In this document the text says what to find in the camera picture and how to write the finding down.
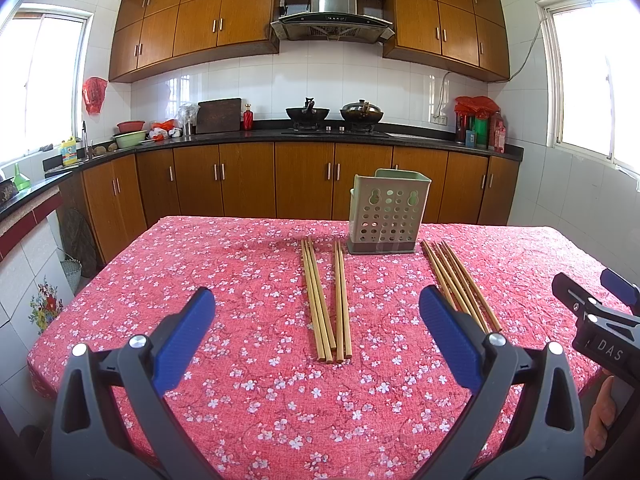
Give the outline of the person's right hand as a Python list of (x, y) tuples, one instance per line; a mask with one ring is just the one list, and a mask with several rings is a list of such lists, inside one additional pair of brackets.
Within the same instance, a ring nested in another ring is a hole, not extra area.
[(585, 453), (588, 457), (593, 457), (598, 451), (604, 449), (608, 438), (608, 428), (615, 420), (616, 405), (611, 396), (613, 382), (614, 376), (605, 377), (591, 408), (584, 433)]

